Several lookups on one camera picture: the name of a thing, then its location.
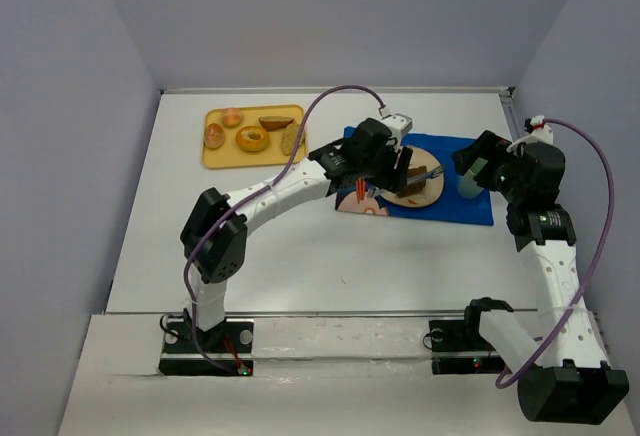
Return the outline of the dark brown bread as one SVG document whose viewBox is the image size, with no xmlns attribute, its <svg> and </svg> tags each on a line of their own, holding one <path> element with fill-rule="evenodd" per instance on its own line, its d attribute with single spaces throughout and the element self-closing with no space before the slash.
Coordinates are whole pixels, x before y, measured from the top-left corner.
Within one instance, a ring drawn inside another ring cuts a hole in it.
<svg viewBox="0 0 640 436">
<path fill-rule="evenodd" d="M 410 167 L 407 171 L 406 184 L 396 193 L 396 195 L 399 198 L 404 198 L 420 193 L 426 187 L 426 179 L 424 177 L 426 173 L 426 166 Z"/>
</svg>

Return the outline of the metal tongs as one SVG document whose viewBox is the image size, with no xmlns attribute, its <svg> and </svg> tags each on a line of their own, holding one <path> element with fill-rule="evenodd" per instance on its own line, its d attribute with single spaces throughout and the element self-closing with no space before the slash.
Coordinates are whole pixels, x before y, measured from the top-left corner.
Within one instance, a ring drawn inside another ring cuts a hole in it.
<svg viewBox="0 0 640 436">
<path fill-rule="evenodd" d="M 413 184 L 417 184 L 420 183 L 422 181 L 426 181 L 428 179 L 435 179 L 439 176 L 442 176 L 444 174 L 444 166 L 443 165 L 438 165 L 436 166 L 434 169 L 426 171 L 425 173 L 421 173 L 415 176 L 410 176 L 407 178 L 406 180 L 406 184 L 401 187 L 401 190 L 404 190 L 406 187 L 413 185 Z M 382 189 L 382 188 L 378 188 L 375 186 L 370 186 L 367 189 L 366 195 L 370 198 L 376 197 L 381 195 L 382 193 L 385 193 L 386 189 Z"/>
</svg>

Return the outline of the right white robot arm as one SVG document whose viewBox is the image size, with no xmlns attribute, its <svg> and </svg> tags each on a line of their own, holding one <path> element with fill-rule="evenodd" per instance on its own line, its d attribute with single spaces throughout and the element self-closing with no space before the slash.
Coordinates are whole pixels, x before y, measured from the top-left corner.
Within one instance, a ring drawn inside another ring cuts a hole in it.
<svg viewBox="0 0 640 436">
<path fill-rule="evenodd" d="M 468 340 L 486 343 L 510 370 L 497 386 L 514 384 L 529 421 L 599 425 L 629 391 L 624 371 L 610 366 L 582 299 L 576 235 L 556 199 L 565 173 L 564 153 L 550 129 L 538 125 L 512 143 L 484 131 L 454 152 L 463 181 L 502 195 L 507 227 L 526 277 L 533 282 L 539 327 L 535 340 L 502 300 L 472 300 L 464 312 Z"/>
</svg>

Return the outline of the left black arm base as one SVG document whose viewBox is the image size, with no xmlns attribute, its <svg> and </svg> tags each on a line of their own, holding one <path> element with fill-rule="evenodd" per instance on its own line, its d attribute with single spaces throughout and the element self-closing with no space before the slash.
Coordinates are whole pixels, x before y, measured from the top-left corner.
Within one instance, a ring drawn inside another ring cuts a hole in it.
<svg viewBox="0 0 640 436">
<path fill-rule="evenodd" d="M 227 319 L 212 330 L 197 330 L 207 357 L 194 346 L 191 323 L 183 316 L 162 316 L 164 340 L 158 371 L 164 376 L 250 377 L 253 375 L 254 322 Z"/>
</svg>

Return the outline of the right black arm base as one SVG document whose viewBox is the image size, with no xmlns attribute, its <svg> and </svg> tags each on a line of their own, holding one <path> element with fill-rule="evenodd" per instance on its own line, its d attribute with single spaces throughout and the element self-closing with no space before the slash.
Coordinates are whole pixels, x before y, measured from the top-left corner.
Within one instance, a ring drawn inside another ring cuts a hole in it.
<svg viewBox="0 0 640 436">
<path fill-rule="evenodd" d="M 434 375 L 498 375 L 505 369 L 499 354 L 485 341 L 472 340 L 462 319 L 431 319 L 423 337 L 431 352 Z"/>
</svg>

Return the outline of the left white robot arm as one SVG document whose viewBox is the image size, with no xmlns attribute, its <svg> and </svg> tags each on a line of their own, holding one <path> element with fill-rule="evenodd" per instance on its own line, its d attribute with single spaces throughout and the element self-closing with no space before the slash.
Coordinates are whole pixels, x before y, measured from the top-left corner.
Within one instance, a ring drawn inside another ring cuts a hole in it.
<svg viewBox="0 0 640 436">
<path fill-rule="evenodd" d="M 226 282 L 244 263 L 248 237 L 285 212 L 358 180 L 399 191 L 412 155 L 402 140 L 411 128 L 411 119 L 400 114 L 368 118 L 350 136 L 311 152 L 272 180 L 228 194 L 210 188 L 199 196 L 180 235 L 191 300 L 185 318 L 196 347 L 225 320 Z"/>
</svg>

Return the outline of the green cup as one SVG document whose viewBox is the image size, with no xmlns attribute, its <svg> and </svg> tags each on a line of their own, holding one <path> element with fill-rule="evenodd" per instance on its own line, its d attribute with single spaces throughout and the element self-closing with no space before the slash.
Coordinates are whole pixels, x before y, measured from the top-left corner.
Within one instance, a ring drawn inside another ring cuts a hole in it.
<svg viewBox="0 0 640 436">
<path fill-rule="evenodd" d="M 476 176 L 484 168 L 487 161 L 484 158 L 478 158 L 469 169 L 458 178 L 457 191 L 458 194 L 465 199 L 475 199 L 478 197 L 483 188 L 476 182 Z"/>
</svg>

